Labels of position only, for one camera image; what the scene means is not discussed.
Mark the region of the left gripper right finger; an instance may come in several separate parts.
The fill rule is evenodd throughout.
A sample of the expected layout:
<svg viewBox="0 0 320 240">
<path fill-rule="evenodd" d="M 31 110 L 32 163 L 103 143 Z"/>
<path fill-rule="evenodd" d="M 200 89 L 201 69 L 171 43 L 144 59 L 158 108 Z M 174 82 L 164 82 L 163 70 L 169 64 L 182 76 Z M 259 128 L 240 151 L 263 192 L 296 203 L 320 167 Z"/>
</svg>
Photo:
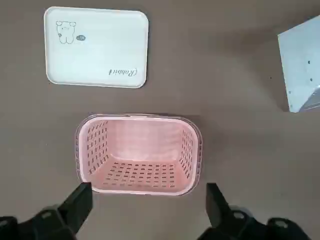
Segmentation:
<svg viewBox="0 0 320 240">
<path fill-rule="evenodd" d="M 295 222 L 281 217 L 257 221 L 241 209 L 231 208 L 215 183 L 206 184 L 205 209 L 211 226 L 201 240 L 309 240 Z"/>
</svg>

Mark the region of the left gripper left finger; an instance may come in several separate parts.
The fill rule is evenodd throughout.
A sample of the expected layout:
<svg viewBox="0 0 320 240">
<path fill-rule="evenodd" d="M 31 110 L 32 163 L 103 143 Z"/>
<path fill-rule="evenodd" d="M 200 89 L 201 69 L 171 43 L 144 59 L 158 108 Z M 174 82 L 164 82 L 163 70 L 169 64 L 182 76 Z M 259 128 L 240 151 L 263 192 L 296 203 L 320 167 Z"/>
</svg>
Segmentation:
<svg viewBox="0 0 320 240">
<path fill-rule="evenodd" d="M 18 222 L 14 216 L 0 218 L 2 240 L 75 240 L 93 209 L 90 182 L 82 182 L 60 205 L 48 206 L 32 218 Z"/>
</svg>

